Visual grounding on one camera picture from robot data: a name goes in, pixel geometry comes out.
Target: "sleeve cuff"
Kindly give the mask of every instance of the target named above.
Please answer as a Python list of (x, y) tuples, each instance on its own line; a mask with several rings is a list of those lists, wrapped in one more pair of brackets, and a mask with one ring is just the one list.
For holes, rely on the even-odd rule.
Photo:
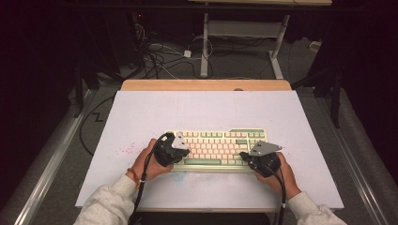
[(318, 211), (317, 205), (305, 191), (287, 201), (287, 206), (292, 210), (296, 218), (302, 218), (307, 214)]
[(119, 193), (127, 198), (132, 198), (132, 195), (135, 193), (136, 189), (135, 182), (126, 175), (122, 175), (113, 185), (113, 190), (116, 193)]

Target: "white table surface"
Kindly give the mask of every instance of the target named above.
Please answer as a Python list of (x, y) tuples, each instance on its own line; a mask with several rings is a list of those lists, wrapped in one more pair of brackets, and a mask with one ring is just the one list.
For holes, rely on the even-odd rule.
[[(119, 91), (76, 206), (126, 172), (165, 130), (264, 128), (283, 147), (298, 186), (344, 208), (295, 91)], [(170, 172), (145, 183), (141, 211), (269, 212), (280, 198), (251, 172)]]

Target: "person's right hand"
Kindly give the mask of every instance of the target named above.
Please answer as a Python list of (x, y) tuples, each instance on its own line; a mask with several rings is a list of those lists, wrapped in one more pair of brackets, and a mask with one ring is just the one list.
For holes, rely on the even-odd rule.
[[(278, 170), (277, 174), (281, 178), (281, 180), (283, 177), (284, 186), (286, 188), (286, 199), (290, 200), (297, 194), (300, 194), (301, 190), (296, 184), (296, 178), (295, 175), (293, 174), (292, 167), (290, 167), (290, 165), (286, 162), (286, 158), (284, 158), (284, 155), (280, 152), (277, 152), (276, 154), (279, 157), (279, 160), (281, 161), (281, 168)], [(266, 178), (258, 172), (254, 172), (254, 175), (257, 177), (258, 181), (270, 185), (276, 192), (282, 195), (281, 185), (279, 184), (275, 176), (270, 176)]]

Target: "white sleeve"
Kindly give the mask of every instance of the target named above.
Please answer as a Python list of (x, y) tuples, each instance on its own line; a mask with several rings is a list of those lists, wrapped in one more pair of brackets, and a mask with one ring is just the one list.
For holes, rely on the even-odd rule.
[(98, 188), (84, 203), (74, 224), (128, 224), (134, 210), (132, 195), (136, 189), (134, 181), (126, 175), (111, 187)]
[(346, 225), (346, 223), (336, 217), (326, 205), (316, 205), (307, 192), (303, 191), (291, 198), (287, 201), (287, 205), (295, 214), (298, 225)]

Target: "hand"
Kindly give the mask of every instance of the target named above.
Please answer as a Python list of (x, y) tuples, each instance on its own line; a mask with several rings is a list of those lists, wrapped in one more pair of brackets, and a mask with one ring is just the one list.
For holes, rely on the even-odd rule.
[[(141, 179), (141, 176), (143, 174), (144, 171), (144, 164), (145, 164), (145, 159), (146, 156), (152, 151), (153, 146), (156, 143), (156, 139), (152, 139), (149, 142), (149, 145), (147, 148), (145, 148), (140, 155), (138, 156), (137, 159), (135, 159), (134, 164), (132, 165), (132, 169), (135, 171), (135, 173), (137, 174), (138, 178)], [(158, 163), (158, 161), (156, 160), (155, 156), (152, 155), (151, 159), (149, 160), (149, 165), (146, 169), (146, 179), (145, 180), (151, 180), (153, 178), (155, 178), (156, 176), (163, 174), (163, 173), (168, 173), (173, 169), (173, 165), (169, 165), (167, 167), (163, 167), (162, 165), (160, 165)], [(132, 172), (127, 172), (126, 176), (128, 176), (129, 178), (133, 179), (133, 174)]]
[[(290, 165), (286, 162), (286, 158), (284, 158), (284, 155), (280, 152), (277, 152), (276, 154), (279, 160), (281, 161), (281, 168), (277, 171), (277, 174), (282, 180), (282, 175), (281, 175), (282, 171), (284, 186), (286, 188), (286, 199), (290, 200), (297, 194), (300, 194), (301, 190), (296, 184), (296, 178), (295, 175), (293, 174), (293, 170), (290, 167)], [(254, 172), (254, 175), (257, 177), (258, 181), (270, 185), (276, 192), (278, 192), (282, 196), (281, 185), (279, 184), (275, 176), (270, 176), (266, 178), (258, 172)]]

